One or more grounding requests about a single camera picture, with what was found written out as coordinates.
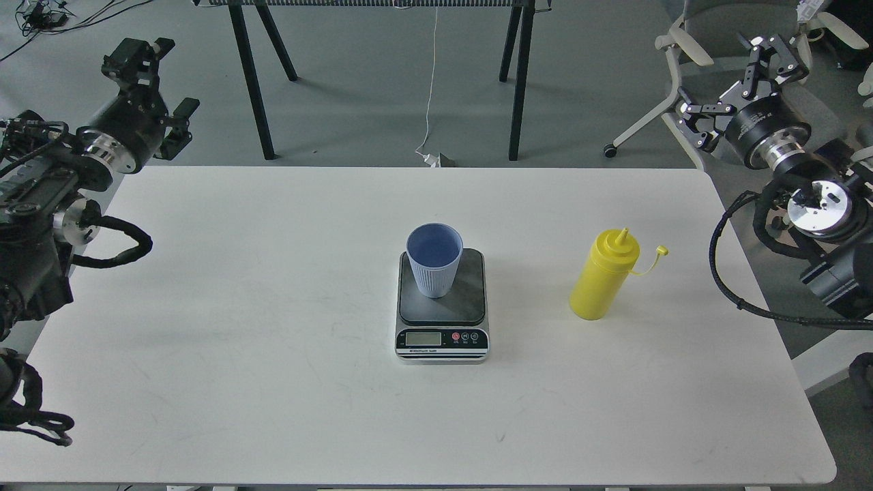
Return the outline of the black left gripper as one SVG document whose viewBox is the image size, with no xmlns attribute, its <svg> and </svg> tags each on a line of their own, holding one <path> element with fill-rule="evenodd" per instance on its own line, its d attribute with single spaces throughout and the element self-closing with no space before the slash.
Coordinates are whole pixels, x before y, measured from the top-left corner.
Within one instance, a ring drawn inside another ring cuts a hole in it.
<svg viewBox="0 0 873 491">
<path fill-rule="evenodd" d="M 119 95 L 76 134 L 85 146 L 98 146 L 117 172 L 140 172 L 152 158 L 172 160 L 193 139 L 190 117 L 200 100 L 184 98 L 168 115 L 160 93 L 160 61 L 176 45 L 171 38 L 125 38 L 103 58 L 101 74 L 118 84 Z"/>
</svg>

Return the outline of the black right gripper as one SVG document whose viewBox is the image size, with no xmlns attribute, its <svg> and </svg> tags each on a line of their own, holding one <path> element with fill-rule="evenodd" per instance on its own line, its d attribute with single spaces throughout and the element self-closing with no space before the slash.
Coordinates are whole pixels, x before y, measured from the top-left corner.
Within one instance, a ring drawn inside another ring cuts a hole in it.
<svg viewBox="0 0 873 491">
<path fill-rule="evenodd" d="M 810 171 L 812 155 L 803 146 L 811 125 L 774 94 L 810 75 L 810 50 L 798 38 L 779 34 L 736 37 L 749 52 L 738 96 L 724 96 L 725 103 L 680 103 L 680 134 L 704 152 L 714 152 L 724 135 L 749 170 Z"/>
</svg>

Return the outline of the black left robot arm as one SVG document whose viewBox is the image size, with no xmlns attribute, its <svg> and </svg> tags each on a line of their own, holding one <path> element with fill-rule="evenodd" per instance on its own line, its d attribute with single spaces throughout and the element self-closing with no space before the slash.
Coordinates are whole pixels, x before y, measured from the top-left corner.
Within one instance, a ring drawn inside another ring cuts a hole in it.
<svg viewBox="0 0 873 491">
<path fill-rule="evenodd" d="M 159 66 L 174 47 L 170 38 L 125 38 L 101 65 L 118 96 L 80 128 L 31 110 L 2 120 L 2 338 L 72 303 L 75 265 L 109 269 L 150 253 L 149 234 L 103 214 L 85 193 L 105 192 L 150 159 L 172 160 L 191 142 L 199 100 L 169 111 L 160 92 Z"/>
</svg>

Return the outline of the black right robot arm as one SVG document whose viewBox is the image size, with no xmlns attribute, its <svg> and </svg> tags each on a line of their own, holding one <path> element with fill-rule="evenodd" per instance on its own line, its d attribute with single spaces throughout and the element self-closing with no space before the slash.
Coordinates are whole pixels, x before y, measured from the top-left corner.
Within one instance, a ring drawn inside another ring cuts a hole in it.
<svg viewBox="0 0 873 491">
<path fill-rule="evenodd" d="M 871 138 L 859 137 L 860 151 L 840 139 L 815 152 L 805 149 L 811 125 L 782 96 L 784 86 L 808 75 L 794 44 L 778 34 L 739 41 L 749 53 L 744 74 L 716 102 L 696 102 L 679 88 L 677 138 L 696 164 L 701 153 L 724 142 L 746 168 L 772 173 L 760 192 L 739 193 L 717 222 L 708 248 L 712 278 L 739 310 L 785 323 L 870 331 Z M 807 261 L 799 279 L 835 317 L 764 310 L 723 282 L 718 242 L 733 214 L 749 204 L 758 241 L 774 254 Z"/>
</svg>

